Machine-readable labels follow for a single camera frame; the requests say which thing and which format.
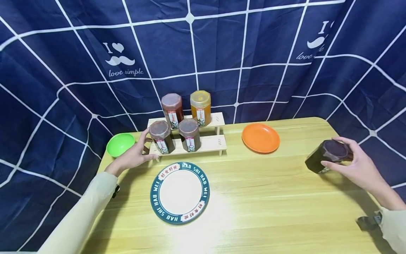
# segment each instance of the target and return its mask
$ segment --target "condiment jar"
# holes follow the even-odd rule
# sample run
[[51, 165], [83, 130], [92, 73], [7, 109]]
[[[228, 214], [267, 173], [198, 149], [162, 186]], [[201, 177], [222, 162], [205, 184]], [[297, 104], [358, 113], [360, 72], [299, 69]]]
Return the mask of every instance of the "condiment jar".
[[181, 121], [179, 124], [179, 134], [183, 149], [188, 152], [195, 152], [200, 148], [199, 125], [195, 119]]
[[169, 93], [162, 97], [161, 105], [171, 128], [178, 129], [179, 123], [184, 119], [182, 97], [176, 93]]
[[170, 154], [175, 150], [171, 128], [166, 121], [156, 121], [149, 127], [149, 134], [161, 154]]
[[352, 161], [353, 155], [348, 145], [335, 140], [324, 140], [309, 156], [306, 158], [306, 166], [311, 171], [319, 174], [325, 173], [329, 169], [325, 168], [321, 161]]
[[197, 119], [199, 126], [206, 126], [211, 122], [211, 106], [212, 100], [210, 93], [199, 90], [190, 95], [192, 117]]

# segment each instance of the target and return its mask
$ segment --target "person's left hand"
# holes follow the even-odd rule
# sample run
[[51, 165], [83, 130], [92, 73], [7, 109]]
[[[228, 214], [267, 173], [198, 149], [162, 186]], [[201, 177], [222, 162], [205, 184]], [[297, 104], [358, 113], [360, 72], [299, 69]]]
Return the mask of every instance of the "person's left hand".
[[158, 158], [158, 155], [156, 154], [143, 155], [145, 143], [152, 141], [152, 139], [147, 138], [148, 133], [149, 128], [141, 133], [141, 136], [135, 145], [117, 157], [110, 165], [108, 165], [105, 171], [115, 176], [119, 176], [126, 169], [137, 167], [146, 161]]

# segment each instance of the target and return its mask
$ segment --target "wooden shelf rack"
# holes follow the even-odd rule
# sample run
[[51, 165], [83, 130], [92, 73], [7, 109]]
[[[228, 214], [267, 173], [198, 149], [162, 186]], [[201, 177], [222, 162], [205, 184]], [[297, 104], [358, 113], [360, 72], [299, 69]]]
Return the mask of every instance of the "wooden shelf rack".
[[[182, 141], [181, 139], [175, 139], [175, 150], [170, 153], [170, 154], [161, 154], [161, 152], [157, 149], [155, 144], [151, 144], [149, 154], [157, 154], [159, 155], [157, 161], [160, 161], [162, 156], [170, 156], [170, 155], [178, 155], [178, 154], [195, 154], [195, 153], [200, 153], [200, 152], [215, 152], [219, 151], [219, 155], [222, 155], [222, 152], [227, 150], [227, 144], [226, 144], [226, 139], [224, 135], [220, 135], [220, 127], [225, 125], [224, 123], [224, 117], [223, 113], [211, 113], [212, 121], [210, 124], [204, 127], [199, 127], [201, 128], [210, 128], [214, 127], [214, 130], [216, 132], [216, 135], [212, 136], [203, 136], [200, 137], [200, 142], [201, 142], [201, 147], [195, 151], [195, 152], [187, 152], [183, 149], [182, 146]], [[185, 119], [192, 118], [191, 115], [185, 115]], [[166, 119], [164, 117], [162, 118], [153, 118], [148, 120], [148, 127], [153, 124], [153, 122], [163, 120], [165, 121]]]

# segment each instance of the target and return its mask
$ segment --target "finger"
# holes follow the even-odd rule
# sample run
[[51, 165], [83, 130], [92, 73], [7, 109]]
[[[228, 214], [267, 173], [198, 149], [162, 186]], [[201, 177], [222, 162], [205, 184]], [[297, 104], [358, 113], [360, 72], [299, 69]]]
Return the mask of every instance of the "finger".
[[159, 156], [157, 154], [147, 154], [143, 155], [144, 161], [151, 161], [157, 159]]
[[346, 169], [347, 169], [346, 166], [336, 164], [336, 163], [331, 162], [331, 161], [321, 161], [321, 164], [323, 166], [325, 166], [326, 168], [331, 169], [333, 171], [337, 171], [337, 172], [339, 172], [341, 174], [344, 174]]
[[138, 140], [138, 143], [142, 144], [142, 146], [144, 146], [145, 144], [145, 139], [147, 137], [147, 134], [149, 133], [149, 128], [146, 128], [142, 133], [141, 136]]
[[347, 144], [350, 146], [352, 153], [354, 153], [354, 156], [356, 156], [357, 153], [364, 154], [364, 150], [359, 146], [359, 144], [352, 139], [347, 139], [345, 137], [334, 137], [333, 140], [335, 141], [341, 141], [344, 144]]

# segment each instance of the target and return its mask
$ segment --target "wooden table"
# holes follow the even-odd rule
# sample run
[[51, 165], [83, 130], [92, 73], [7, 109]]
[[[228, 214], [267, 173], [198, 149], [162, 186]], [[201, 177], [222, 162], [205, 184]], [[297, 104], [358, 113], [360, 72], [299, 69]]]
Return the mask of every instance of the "wooden table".
[[[263, 123], [281, 138], [271, 154], [247, 149], [241, 140], [247, 124], [230, 124], [222, 157], [167, 156], [122, 174], [121, 191], [97, 218], [83, 253], [392, 253], [379, 230], [371, 235], [355, 223], [378, 210], [370, 197], [339, 174], [320, 176], [304, 164], [323, 140], [337, 136], [333, 128], [316, 117]], [[99, 171], [112, 160], [105, 153]], [[182, 226], [159, 219], [149, 200], [157, 173], [177, 161], [202, 168], [211, 188], [206, 210]]]

